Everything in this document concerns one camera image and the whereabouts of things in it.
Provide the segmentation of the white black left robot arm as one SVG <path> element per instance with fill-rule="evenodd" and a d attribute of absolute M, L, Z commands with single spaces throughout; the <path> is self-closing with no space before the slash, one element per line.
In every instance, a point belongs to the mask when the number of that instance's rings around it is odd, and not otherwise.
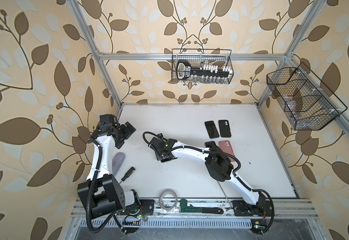
<path fill-rule="evenodd" d="M 123 234 L 129 231 L 117 219 L 123 210 L 144 209 L 136 190 L 124 191 L 113 175 L 115 149 L 120 149 L 135 128 L 129 123 L 120 124 L 114 115 L 101 115 L 100 123 L 88 137 L 95 151 L 90 173 L 84 183 L 78 185 L 77 193 L 86 211 L 86 224 L 93 234 L 100 232 L 110 220 L 114 220 Z"/>

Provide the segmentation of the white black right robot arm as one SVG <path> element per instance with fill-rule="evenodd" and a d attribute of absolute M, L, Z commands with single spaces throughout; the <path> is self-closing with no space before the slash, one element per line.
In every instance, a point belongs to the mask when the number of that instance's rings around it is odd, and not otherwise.
<path fill-rule="evenodd" d="M 206 166 L 209 175 L 218 182 L 229 182 L 239 192 L 243 201 L 253 215 L 259 214 L 266 218 L 266 204 L 270 204 L 270 220 L 266 226 L 255 224 L 252 232 L 256 235 L 266 234 L 274 221 L 275 212 L 270 194 L 262 189 L 254 189 L 238 174 L 240 161 L 231 154 L 223 152 L 217 145 L 210 144 L 200 148 L 186 145 L 175 139 L 166 139 L 162 134 L 143 132 L 143 140 L 155 153 L 156 159 L 162 163 L 178 158 L 200 162 Z"/>

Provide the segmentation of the pink phone case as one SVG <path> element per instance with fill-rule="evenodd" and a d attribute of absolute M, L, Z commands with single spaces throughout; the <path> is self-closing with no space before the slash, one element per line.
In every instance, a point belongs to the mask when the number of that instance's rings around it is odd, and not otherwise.
<path fill-rule="evenodd" d="M 223 141 L 219 141 L 218 142 L 218 145 L 219 145 L 219 148 L 229 154 L 229 155 L 232 155 L 234 156 L 234 152 L 233 152 L 233 149 L 232 149 L 232 146 L 231 146 L 231 143 L 229 140 L 223 140 Z"/>

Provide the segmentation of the black phone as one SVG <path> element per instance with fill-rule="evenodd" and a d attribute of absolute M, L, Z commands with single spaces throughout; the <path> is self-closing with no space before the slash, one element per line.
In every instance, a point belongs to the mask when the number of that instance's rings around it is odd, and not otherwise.
<path fill-rule="evenodd" d="M 206 122 L 204 122 L 204 125 L 205 125 L 207 134 L 208 134 L 210 139 L 219 138 L 219 133 L 218 133 L 218 130 L 216 128 L 214 121 L 206 121 Z"/>

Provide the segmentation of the black phone case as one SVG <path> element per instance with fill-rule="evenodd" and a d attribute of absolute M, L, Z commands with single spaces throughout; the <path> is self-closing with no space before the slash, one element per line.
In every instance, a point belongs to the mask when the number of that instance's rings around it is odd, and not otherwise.
<path fill-rule="evenodd" d="M 230 138 L 231 137 L 231 131 L 230 131 L 230 126 L 229 126 L 228 120 L 219 120 L 218 126 L 219 126 L 220 136 L 222 138 Z"/>

